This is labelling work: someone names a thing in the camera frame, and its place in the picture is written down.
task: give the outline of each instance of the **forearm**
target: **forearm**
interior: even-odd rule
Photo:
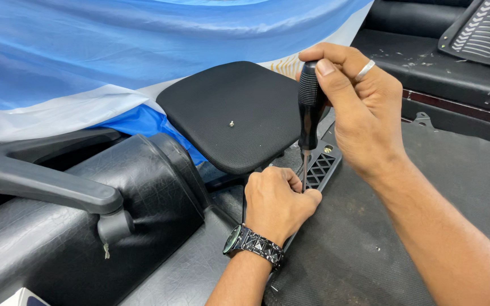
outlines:
[[[260,305],[272,265],[246,250],[230,260],[206,305]]]
[[[405,160],[369,183],[439,305],[490,304],[490,240]]]

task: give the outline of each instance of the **cracked leather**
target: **cracked leather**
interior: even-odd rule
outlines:
[[[51,305],[117,304],[202,225],[194,194],[144,136],[66,172],[119,189],[135,232],[105,260],[97,215],[24,198],[0,205],[0,302],[26,287]]]
[[[236,225],[208,207],[205,224],[119,306],[204,305],[230,260],[222,248]]]
[[[209,207],[212,204],[211,197],[208,194],[203,180],[196,169],[196,166],[192,162],[192,159],[188,155],[188,152],[171,136],[165,133],[158,133],[149,137],[152,141],[172,162],[175,170],[179,172],[182,178],[190,186],[190,189],[200,202],[203,209]]]

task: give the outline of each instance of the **black screwdriver handle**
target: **black screwdriver handle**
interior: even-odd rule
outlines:
[[[306,61],[300,75],[298,89],[298,107],[302,123],[302,132],[298,145],[303,150],[317,147],[317,125],[321,120],[328,99],[318,84],[315,74],[316,60]]]

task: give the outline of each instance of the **fingernail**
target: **fingernail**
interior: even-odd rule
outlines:
[[[317,69],[322,76],[326,76],[327,74],[336,70],[336,67],[334,67],[334,64],[332,64],[328,59],[324,58],[317,62]]]

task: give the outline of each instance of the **metal watch strap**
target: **metal watch strap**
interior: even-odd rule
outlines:
[[[253,232],[248,227],[243,227],[243,237],[240,246],[236,249],[244,249],[258,254],[268,260],[273,265],[273,270],[279,268],[282,259],[281,248],[272,241]]]

